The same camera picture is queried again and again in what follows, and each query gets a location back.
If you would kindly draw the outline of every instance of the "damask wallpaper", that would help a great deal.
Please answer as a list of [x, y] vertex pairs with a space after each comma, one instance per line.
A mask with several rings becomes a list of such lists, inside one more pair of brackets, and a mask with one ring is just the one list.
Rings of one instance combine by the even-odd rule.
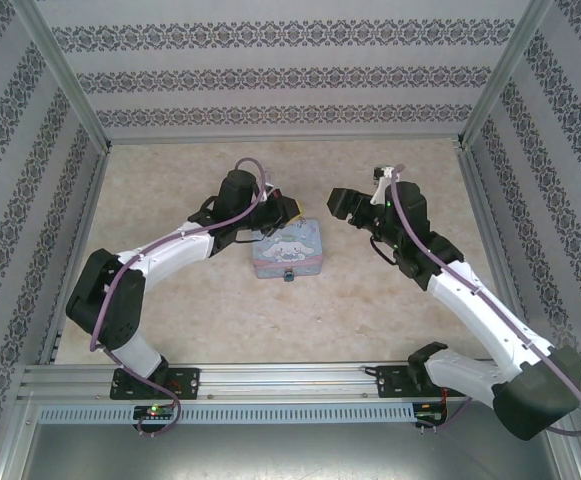
[[0, 428], [22, 366], [39, 361], [98, 157], [12, 5], [0, 0]]
[[528, 0], [46, 0], [113, 140], [460, 133]]
[[473, 147], [527, 320], [581, 353], [581, 1], [551, 7]]

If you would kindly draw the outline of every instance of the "wire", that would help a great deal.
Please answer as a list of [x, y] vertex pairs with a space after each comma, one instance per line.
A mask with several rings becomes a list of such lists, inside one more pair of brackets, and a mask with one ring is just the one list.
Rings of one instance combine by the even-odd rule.
[[[114, 361], [117, 365], [119, 365], [121, 368], [123, 368], [123, 370], [126, 371], [129, 375], [136, 378], [140, 382], [148, 385], [149, 387], [154, 388], [162, 393], [165, 393], [170, 398], [172, 398], [173, 402], [175, 404], [175, 407], [177, 409], [177, 414], [173, 417], [172, 422], [167, 424], [165, 427], [163, 427], [158, 432], [150, 433], [149, 434], [150, 437], [156, 437], [157, 435], [161, 435], [161, 434], [167, 432], [168, 430], [170, 430], [171, 428], [173, 428], [177, 424], [177, 422], [179, 421], [179, 418], [181, 418], [181, 410], [182, 410], [181, 401], [179, 400], [179, 397], [177, 397], [177, 395], [175, 393], [171, 392], [170, 390], [168, 390], [160, 385], [157, 385], [154, 382], [151, 382], [147, 378], [142, 377], [137, 372], [135, 372], [131, 368], [124, 365], [123, 362], [121, 360], [119, 360], [111, 351], [109, 351], [107, 348], [103, 347], [103, 345], [100, 345], [98, 343], [99, 335], [101, 334], [101, 328], [103, 327], [103, 321], [106, 317], [106, 313], [108, 312], [108, 307], [110, 306], [110, 300], [112, 299], [112, 295], [114, 294], [115, 290], [117, 289], [117, 286], [119, 285], [119, 282], [121, 281], [121, 277], [128, 271], [128, 269], [132, 265], [134, 265], [145, 254], [151, 252], [155, 248], [160, 247], [161, 245], [172, 242], [174, 240], [183, 240], [185, 237], [190, 236], [190, 235], [197, 235], [199, 233], [208, 232], [210, 230], [215, 230], [217, 228], [222, 228], [222, 227], [226, 227], [228, 225], [231, 225], [235, 222], [238, 222], [242, 218], [245, 218], [247, 215], [249, 215], [257, 207], [257, 205], [259, 204], [259, 202], [263, 198], [263, 194], [265, 192], [266, 174], [265, 174], [265, 171], [263, 170], [263, 166], [261, 165], [261, 163], [258, 160], [255, 160], [254, 158], [250, 158], [250, 157], [242, 158], [241, 160], [239, 160], [234, 166], [235, 170], [238, 169], [242, 164], [244, 164], [246, 162], [253, 163], [257, 167], [257, 169], [259, 170], [260, 178], [261, 178], [261, 186], [259, 187], [259, 191], [257, 192], [256, 198], [253, 200], [253, 202], [250, 204], [250, 206], [248, 208], [246, 208], [239, 215], [236, 215], [235, 217], [230, 218], [228, 220], [224, 220], [223, 222], [215, 223], [213, 225], [208, 225], [206, 227], [193, 228], [193, 229], [185, 231], [185, 232], [175, 232], [173, 234], [167, 235], [164, 238], [161, 238], [161, 239], [155, 241], [154, 243], [148, 245], [143, 250], [137, 252], [137, 254], [134, 257], [130, 258], [130, 260], [128, 260], [128, 262], [119, 269], [119, 271], [116, 273], [116, 275], [112, 279], [112, 282], [110, 283], [110, 286], [108, 287], [108, 291], [106, 292], [106, 295], [103, 298], [103, 303], [101, 304], [101, 309], [99, 310], [99, 315], [97, 316], [97, 321], [95, 323], [94, 329], [92, 330], [92, 339], [90, 340], [90, 351], [94, 352], [95, 350], [102, 348], [104, 353], [106, 355], [108, 355], [108, 357], [110, 357], [110, 359], [112, 359], [112, 361]], [[143, 419], [139, 420], [139, 423], [137, 424], [137, 430], [139, 430], [139, 435], [144, 435], [147, 433], [147, 432], [144, 432], [143, 430], [141, 430], [141, 423], [142, 422], [143, 422]]]
[[444, 415], [448, 411], [448, 389], [446, 387], [441, 388], [442, 400], [441, 405], [443, 405], [443, 412], [441, 415]]
[[181, 385], [179, 385], [179, 382], [175, 382], [174, 380], [170, 380], [168, 383], [166, 383], [166, 386], [168, 385], [172, 385], [174, 388], [176, 388], [176, 391], [181, 391]]
[[388, 262], [390, 265], [394, 266], [397, 264], [397, 262], [395, 262], [394, 260], [390, 260], [390, 258], [388, 258], [388, 256], [381, 251], [379, 246], [375, 243], [374, 237], [370, 237], [370, 245], [372, 245], [372, 248], [374, 249], [374, 251], [377, 252], [377, 254], [381, 258], [383, 258], [386, 262]]
[[427, 420], [421, 420], [419, 418], [416, 418], [414, 420], [415, 423], [421, 423], [427, 427], [436, 427], [437, 430], [444, 430], [446, 428], [448, 428], [448, 425], [453, 424], [457, 418], [459, 418], [461, 415], [464, 414], [464, 412], [466, 411], [466, 407], [468, 405], [470, 405], [470, 403], [472, 402], [472, 397], [467, 397], [463, 403], [459, 406], [459, 408], [457, 408], [457, 410], [452, 414], [452, 416], [450, 418], [448, 418], [445, 422], [443, 422], [441, 425], [435, 425], [432, 422], [428, 422]]
[[[546, 366], [554, 373], [559, 380], [561, 380], [566, 387], [572, 392], [572, 394], [577, 398], [581, 405], [581, 390], [577, 388], [577, 386], [572, 383], [572, 380], [568, 378], [568, 376], [561, 371], [559, 367], [557, 367], [550, 358], [548, 358], [536, 345], [532, 343], [532, 341], [523, 333], [523, 331], [517, 327], [517, 325], [508, 318], [508, 316], [481, 290], [481, 288], [474, 285], [468, 279], [464, 278], [459, 272], [455, 271], [452, 267], [447, 265], [443, 260], [437, 257], [435, 254], [430, 252], [426, 246], [421, 242], [421, 240], [417, 237], [417, 234], [412, 230], [410, 223], [408, 223], [408, 218], [406, 217], [405, 213], [403, 212], [403, 207], [401, 205], [401, 201], [399, 200], [399, 193], [397, 191], [397, 178], [399, 176], [399, 172], [403, 170], [403, 166], [399, 165], [394, 168], [392, 171], [392, 178], [390, 181], [390, 191], [392, 192], [392, 200], [394, 202], [394, 208], [397, 210], [397, 214], [399, 215], [399, 219], [403, 224], [408, 236], [413, 241], [413, 243], [423, 252], [423, 254], [432, 260], [435, 264], [437, 264], [441, 269], [448, 272], [455, 280], [459, 283], [470, 289], [473, 295], [477, 295], [481, 300], [483, 300], [486, 305], [492, 309], [492, 311], [506, 324], [506, 326], [512, 330], [515, 335], [537, 356], [539, 359], [546, 364]], [[556, 427], [548, 427], [546, 430], [552, 433], [556, 433], [558, 435], [564, 435], [567, 437], [579, 437], [581, 436], [581, 430], [569, 431], [569, 430], [562, 430]]]
[[154, 388], [155, 390], [158, 390], [158, 391], [160, 391], [162, 393], [165, 393], [170, 398], [172, 398], [172, 405], [176, 409], [176, 413], [175, 413], [174, 417], [172, 418], [172, 421], [170, 423], [168, 423], [167, 425], [165, 425], [161, 430], [158, 430], [156, 432], [146, 432], [145, 430], [142, 430], [141, 429], [141, 425], [143, 424], [143, 421], [146, 418], [148, 418], [147, 415], [144, 415], [143, 417], [141, 417], [139, 419], [139, 423], [137, 423], [137, 430], [139, 431], [139, 436], [144, 436], [145, 435], [145, 436], [148, 436], [150, 438], [154, 438], [154, 437], [157, 437], [159, 435], [163, 435], [168, 430], [171, 430], [172, 428], [174, 428], [174, 426], [179, 422], [179, 419], [181, 418], [181, 413], [182, 413], [182, 409], [183, 409], [183, 407], [181, 406], [181, 401], [179, 400], [179, 397], [177, 397], [177, 394], [174, 393], [174, 392], [172, 392], [171, 390], [168, 390], [167, 388], [162, 387], [159, 384], [156, 384], [156, 383], [148, 380], [145, 377], [142, 377], [137, 372], [135, 372], [134, 370], [132, 370], [130, 367], [124, 365], [123, 362], [121, 360], [119, 360], [107, 348], [103, 348], [103, 353], [105, 353], [114, 363], [116, 363], [117, 365], [119, 365], [123, 369], [123, 371], [126, 372], [131, 377], [134, 377], [135, 379], [139, 380], [141, 383], [144, 383], [144, 384], [148, 385], [149, 387]]

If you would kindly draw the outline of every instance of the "marble-patterned floor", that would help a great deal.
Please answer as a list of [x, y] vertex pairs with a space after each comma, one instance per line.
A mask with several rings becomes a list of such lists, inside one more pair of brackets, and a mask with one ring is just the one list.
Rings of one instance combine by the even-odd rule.
[[[232, 245], [179, 271], [146, 294], [141, 321], [145, 337], [171, 363], [404, 360], [434, 340], [487, 356], [449, 310], [373, 252], [368, 232], [336, 220], [326, 207], [333, 187], [372, 193], [375, 165], [403, 163], [403, 179], [418, 183], [428, 200], [432, 228], [492, 286], [449, 140], [115, 146], [84, 258], [171, 232], [246, 156], [273, 173], [306, 217], [319, 220], [322, 273], [293, 283], [259, 280], [251, 245]], [[109, 363], [89, 353], [88, 342], [67, 320], [57, 363]]]

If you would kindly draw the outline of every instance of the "robotic arm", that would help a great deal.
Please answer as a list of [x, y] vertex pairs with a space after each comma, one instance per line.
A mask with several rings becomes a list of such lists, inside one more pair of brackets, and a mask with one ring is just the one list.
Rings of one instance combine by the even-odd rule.
[[[390, 187], [393, 173], [397, 201], [410, 233], [394, 208], [395, 190]], [[430, 230], [426, 199], [416, 184], [398, 181], [399, 173], [391, 167], [378, 167], [374, 177], [378, 188], [373, 196], [333, 189], [328, 200], [330, 213], [370, 231], [375, 250], [450, 308], [494, 360], [494, 365], [479, 362], [434, 342], [408, 358], [409, 377], [417, 388], [436, 385], [460, 391], [491, 407], [504, 426], [524, 440], [577, 408], [580, 399], [544, 360], [547, 357], [556, 365], [578, 391], [581, 358], [577, 352], [569, 346], [557, 349], [528, 328], [483, 285], [462, 253], [448, 239]], [[411, 233], [428, 254], [416, 245]], [[376, 242], [392, 249], [393, 260], [378, 250]], [[431, 259], [434, 256], [447, 268], [435, 263]], [[460, 281], [458, 276], [468, 282]], [[467, 288], [470, 284], [476, 289]], [[515, 330], [525, 338], [522, 340]]]
[[[252, 205], [253, 196], [258, 197], [256, 205]], [[249, 208], [250, 213], [243, 215]], [[240, 230], [260, 230], [269, 236], [299, 214], [295, 200], [269, 183], [260, 192], [254, 175], [235, 168], [228, 172], [218, 195], [208, 198], [171, 234], [116, 255], [104, 249], [94, 252], [70, 296], [66, 314], [95, 337], [93, 344], [98, 341], [124, 366], [163, 385], [168, 363], [138, 330], [144, 294], [184, 266], [221, 252], [236, 241]], [[100, 331], [96, 331], [106, 293], [124, 266], [127, 270], [119, 276]]]

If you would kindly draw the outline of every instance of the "cartoon character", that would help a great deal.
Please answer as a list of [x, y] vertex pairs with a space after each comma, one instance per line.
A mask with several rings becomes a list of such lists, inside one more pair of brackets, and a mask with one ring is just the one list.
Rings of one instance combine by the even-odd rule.
[[274, 258], [277, 262], [299, 262], [306, 259], [306, 254], [314, 252], [314, 248], [306, 247], [301, 242], [279, 242], [263, 252], [263, 256]]

